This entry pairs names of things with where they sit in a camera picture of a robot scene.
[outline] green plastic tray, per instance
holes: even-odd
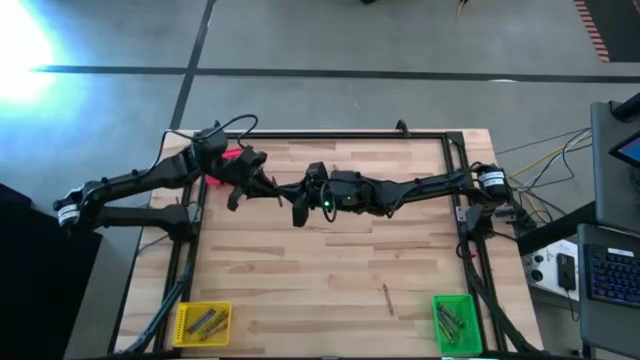
[[[464,328],[458,329],[460,336],[454,337],[455,342],[453,344],[449,343],[449,340],[438,326],[438,304],[443,304],[449,308],[465,323]],[[442,355],[478,355],[482,353],[482,339],[478,328],[476,308],[473,306],[471,295],[435,295],[432,306],[436,341]]]

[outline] gray floor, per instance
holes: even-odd
[[[0,20],[3,14],[27,16],[32,38],[49,45],[31,59],[44,64],[186,67],[205,3],[25,1],[9,7],[14,14],[0,12]],[[441,0],[380,0],[369,7],[357,0],[219,0],[199,66],[640,74],[638,64],[600,62],[571,0],[471,1],[460,18],[455,7],[455,1]],[[7,53],[19,62],[26,48]],[[183,77],[35,74],[11,79],[21,81],[21,96],[15,84],[0,91],[0,182],[50,213],[52,200],[69,189],[153,160]],[[624,100],[639,88],[196,76],[181,127],[202,128],[246,112],[260,117],[261,129],[390,128],[404,119],[412,128],[489,128],[500,151],[587,127],[591,102]],[[498,160],[515,171],[564,141]],[[577,178],[539,191],[567,211],[593,198],[589,150],[568,159]],[[562,178],[565,172],[557,165],[547,176]],[[123,203],[146,201],[148,194]],[[68,357],[105,353],[139,232],[104,231]],[[567,354],[580,346],[578,325],[568,311],[537,304],[536,314],[546,349]]]

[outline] white device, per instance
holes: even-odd
[[[522,266],[527,276],[527,283],[538,289],[567,297],[567,291],[558,285],[558,263],[556,256],[565,254],[575,259],[575,274],[578,277],[578,246],[567,240],[560,240],[545,248],[522,257]],[[576,289],[569,291],[571,300],[580,301],[579,282]]]

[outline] yellow plastic tray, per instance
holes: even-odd
[[[207,311],[213,309],[215,315],[210,317],[192,334],[187,333],[193,324],[195,324]],[[223,312],[228,312],[227,326],[225,329],[217,332],[202,340],[202,332],[207,328],[208,324],[215,321]],[[178,312],[176,314],[176,323],[173,330],[173,346],[175,347],[205,347],[205,346],[226,346],[229,345],[229,337],[231,335],[231,303],[226,301],[217,302],[193,302],[178,304]]]

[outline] computer screen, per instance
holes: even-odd
[[[611,155],[640,168],[640,131],[611,149]]]

